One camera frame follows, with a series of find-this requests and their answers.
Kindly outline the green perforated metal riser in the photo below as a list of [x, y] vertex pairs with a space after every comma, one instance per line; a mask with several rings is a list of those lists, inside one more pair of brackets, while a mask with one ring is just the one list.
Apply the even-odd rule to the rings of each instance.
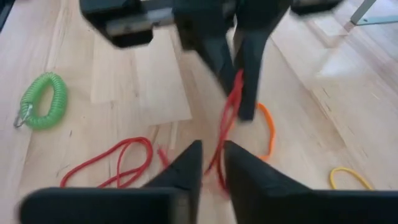
[[393, 24], [398, 23], [398, 15], [393, 16], [376, 16], [368, 17], [366, 14], [370, 8], [376, 3], [377, 0], [363, 0], [362, 3], [352, 12], [347, 23], [344, 24], [343, 28], [349, 32], [351, 29], [358, 26], [370, 26], [370, 25], [381, 25], [381, 24]]

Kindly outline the long red rubber band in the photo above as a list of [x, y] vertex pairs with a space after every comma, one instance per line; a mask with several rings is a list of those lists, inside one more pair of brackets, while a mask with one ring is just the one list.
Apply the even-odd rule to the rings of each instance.
[[[240, 69], [234, 79], [234, 85], [231, 93], [227, 97], [220, 121], [220, 131], [218, 143], [213, 158], [209, 163], [205, 174], [207, 175], [213, 167], [216, 167], [218, 182], [224, 193], [228, 194], [226, 181], [221, 170], [221, 152], [230, 128], [238, 115], [239, 106], [242, 99], [243, 89], [243, 70]], [[201, 165], [203, 159], [203, 148], [200, 140], [194, 141], [186, 150], [172, 163], [169, 162], [165, 151], [158, 149], [165, 170], [158, 175], [160, 187], [173, 187], [186, 191], [198, 190], [201, 187]]]

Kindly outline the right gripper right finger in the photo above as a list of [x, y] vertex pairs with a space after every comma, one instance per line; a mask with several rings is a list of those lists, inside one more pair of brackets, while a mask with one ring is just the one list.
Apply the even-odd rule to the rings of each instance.
[[236, 143], [224, 145], [238, 224], [398, 224], [398, 191], [311, 189]]

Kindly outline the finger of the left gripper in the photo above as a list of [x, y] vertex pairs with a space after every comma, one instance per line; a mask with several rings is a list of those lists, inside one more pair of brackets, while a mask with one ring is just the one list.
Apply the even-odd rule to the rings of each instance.
[[181, 46], [194, 50], [212, 71], [226, 95], [233, 89], [236, 71], [226, 40], [221, 2], [175, 2], [174, 22]]
[[243, 90], [238, 112], [243, 121], [254, 118], [264, 47], [289, 7], [289, 2], [242, 2], [236, 11], [234, 66], [243, 70]]

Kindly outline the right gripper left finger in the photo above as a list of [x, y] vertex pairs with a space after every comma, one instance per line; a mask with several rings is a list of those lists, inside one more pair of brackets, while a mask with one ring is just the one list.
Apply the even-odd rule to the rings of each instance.
[[139, 188], [44, 188], [22, 199], [19, 224], [197, 224], [202, 142]]

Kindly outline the black aluminium table frame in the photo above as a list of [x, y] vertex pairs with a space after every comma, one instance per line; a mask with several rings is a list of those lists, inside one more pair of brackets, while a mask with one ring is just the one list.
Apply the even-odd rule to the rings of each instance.
[[14, 3], [15, 0], [0, 0], [0, 31], [2, 31]]

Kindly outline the orange rubber band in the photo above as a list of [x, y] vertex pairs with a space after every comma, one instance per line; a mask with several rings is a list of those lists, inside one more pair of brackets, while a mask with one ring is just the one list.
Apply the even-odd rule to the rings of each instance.
[[266, 124], [269, 128], [268, 152], [266, 155], [258, 156], [259, 159], [265, 162], [270, 159], [271, 155], [274, 152], [274, 143], [276, 136], [275, 124], [270, 111], [262, 103], [256, 103], [256, 109], [262, 113], [264, 120], [266, 121]]

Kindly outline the yellow rubber band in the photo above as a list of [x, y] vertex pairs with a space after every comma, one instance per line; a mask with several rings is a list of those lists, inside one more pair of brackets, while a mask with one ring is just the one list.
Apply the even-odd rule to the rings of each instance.
[[368, 190], [374, 190], [373, 187], [369, 184], [369, 182], [364, 177], [359, 175], [355, 170], [349, 169], [347, 167], [335, 167], [334, 169], [332, 169], [330, 171], [330, 173], [329, 173], [329, 183], [330, 183], [330, 186], [331, 186], [332, 189], [334, 189], [334, 190], [336, 189], [336, 182], [335, 182], [334, 176], [339, 171], [351, 174], [355, 179], [357, 179], [361, 183], [361, 185], [363, 187], [365, 187]]

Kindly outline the green coil keychain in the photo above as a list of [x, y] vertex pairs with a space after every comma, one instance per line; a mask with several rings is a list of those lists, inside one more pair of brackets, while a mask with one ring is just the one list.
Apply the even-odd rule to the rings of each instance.
[[[47, 114], [39, 116], [40, 99], [44, 91], [52, 87], [53, 95]], [[68, 103], [68, 90], [61, 76], [53, 72], [39, 75], [26, 89], [19, 103], [19, 111], [13, 126], [20, 128], [23, 125], [31, 129], [48, 129], [54, 127], [63, 118]]]

